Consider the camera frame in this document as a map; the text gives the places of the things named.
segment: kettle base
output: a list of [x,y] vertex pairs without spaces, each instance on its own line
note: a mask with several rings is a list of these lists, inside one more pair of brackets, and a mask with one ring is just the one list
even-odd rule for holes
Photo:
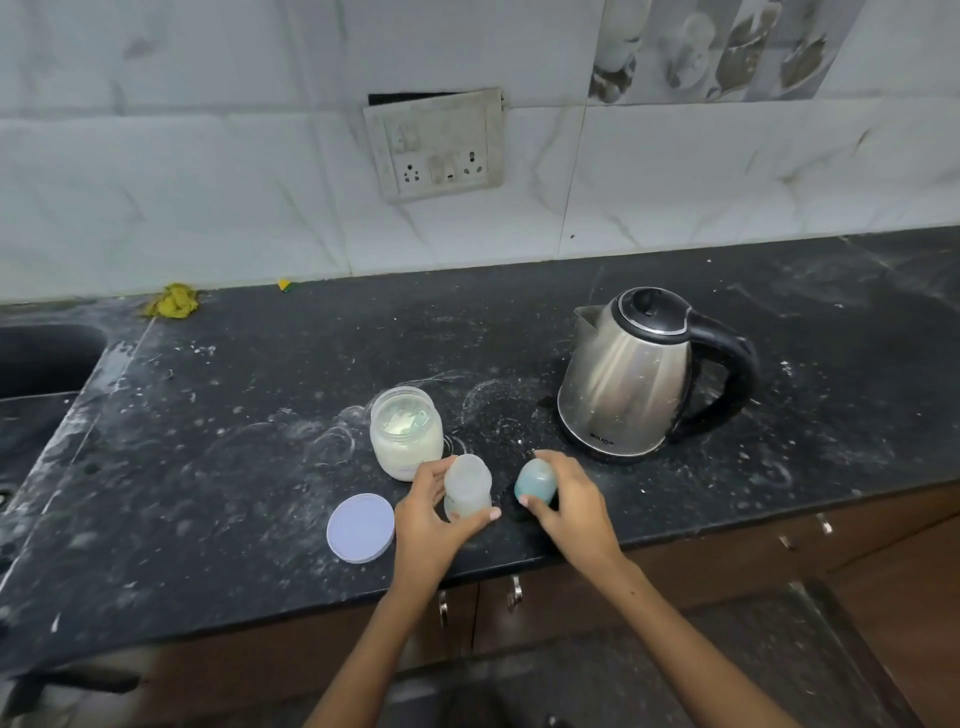
[[662,442],[660,442],[660,444],[657,445],[655,448],[651,450],[647,450],[646,452],[642,452],[639,455],[612,455],[609,452],[604,452],[602,450],[592,447],[591,445],[589,445],[588,443],[585,443],[583,440],[577,437],[573,433],[573,430],[571,430],[569,427],[566,426],[566,422],[564,422],[564,417],[563,415],[560,414],[559,407],[554,407],[553,411],[554,411],[554,415],[557,418],[557,424],[560,426],[560,431],[564,434],[564,437],[566,437],[566,439],[570,442],[570,444],[573,445],[576,449],[578,449],[580,452],[583,452],[586,455],[589,455],[594,460],[600,460],[605,463],[612,463],[612,464],[618,464],[618,465],[629,465],[630,463],[638,463],[639,461],[645,458],[653,456],[657,452],[660,452],[660,450],[666,444],[666,438],[664,438]]

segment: wooden cabinet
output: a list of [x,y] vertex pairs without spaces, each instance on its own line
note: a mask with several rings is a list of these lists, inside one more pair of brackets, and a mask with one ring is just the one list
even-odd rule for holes
[[[399,669],[463,657],[470,652],[477,585],[447,590],[441,625],[431,602],[400,658]],[[105,656],[100,665],[136,668],[145,678],[128,700],[133,723],[176,722],[293,695],[319,692],[333,679],[375,609],[366,605],[312,617]]]
[[[960,486],[950,485],[648,546],[628,556],[683,608],[824,575],[956,513]],[[619,623],[619,615],[569,565],[523,573],[520,586],[523,601],[511,613],[511,578],[481,583],[475,653]]]
[[[767,522],[628,555],[673,604],[689,607],[827,574],[953,514],[960,514],[957,485],[836,509],[822,519],[811,514]],[[519,578],[523,601],[513,612],[507,606],[513,591],[510,577],[447,590],[446,627],[434,601],[407,644],[400,669],[620,622],[566,564]],[[850,586],[848,591],[860,594],[863,589]],[[97,662],[117,667],[128,663],[145,676],[132,695],[134,723],[145,718],[185,720],[321,691],[356,644],[373,609],[368,605],[139,648]]]
[[926,728],[960,715],[960,518],[832,573],[853,625]]

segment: black sink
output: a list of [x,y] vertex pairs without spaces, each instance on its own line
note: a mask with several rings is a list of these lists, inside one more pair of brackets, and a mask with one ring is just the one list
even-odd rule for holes
[[0,512],[57,431],[106,345],[93,327],[0,327]]

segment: black granite countertop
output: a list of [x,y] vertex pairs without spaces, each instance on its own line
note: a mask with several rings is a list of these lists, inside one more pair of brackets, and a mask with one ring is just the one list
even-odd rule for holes
[[582,459],[624,546],[956,478],[958,242],[940,229],[232,289],[185,321],[138,319],[140,300],[3,309],[0,324],[93,324],[109,346],[0,516],[0,669],[381,594],[393,551],[344,564],[325,526],[350,495],[406,493],[368,435],[372,400],[404,382],[433,398],[454,451],[486,460],[506,510],[447,583],[559,558],[509,489],[531,448],[572,451],[549,402],[573,308],[636,285],[749,336],[763,383],[709,436],[630,466]]

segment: stainless steel kettle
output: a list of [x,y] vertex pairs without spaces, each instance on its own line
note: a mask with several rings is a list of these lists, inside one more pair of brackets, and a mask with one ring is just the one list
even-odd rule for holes
[[[581,306],[577,346],[557,395],[568,434],[596,453],[631,460],[707,432],[739,412],[759,377],[753,345],[662,288],[632,288]],[[723,392],[685,412],[700,362],[727,370]]]

